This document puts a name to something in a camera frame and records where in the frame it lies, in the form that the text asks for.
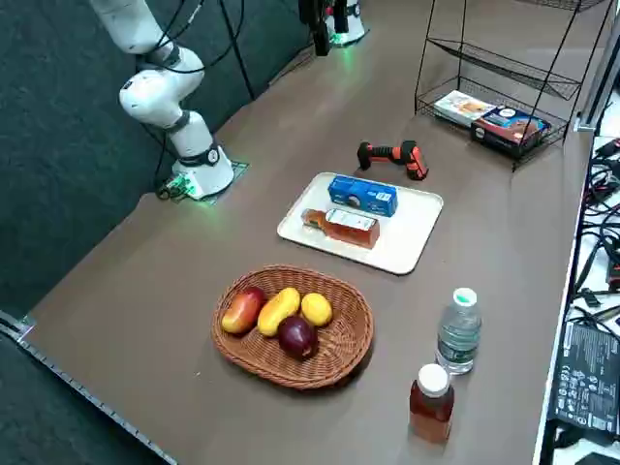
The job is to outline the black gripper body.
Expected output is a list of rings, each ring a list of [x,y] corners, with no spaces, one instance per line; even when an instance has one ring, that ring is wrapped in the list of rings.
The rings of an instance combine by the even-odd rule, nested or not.
[[[298,0],[299,20],[302,24],[318,24],[332,7],[332,1]]]

